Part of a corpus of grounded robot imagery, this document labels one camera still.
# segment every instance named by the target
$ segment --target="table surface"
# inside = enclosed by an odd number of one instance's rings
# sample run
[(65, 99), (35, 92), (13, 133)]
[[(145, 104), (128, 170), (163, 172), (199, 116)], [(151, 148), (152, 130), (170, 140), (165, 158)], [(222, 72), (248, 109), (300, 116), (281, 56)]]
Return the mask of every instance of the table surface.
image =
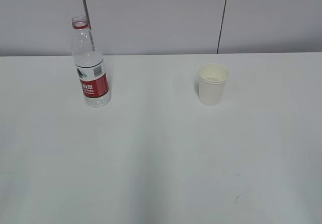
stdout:
[[(1, 57), (1, 224), (305, 224), (322, 214), (322, 53)], [(230, 70), (216, 107), (197, 71)]]

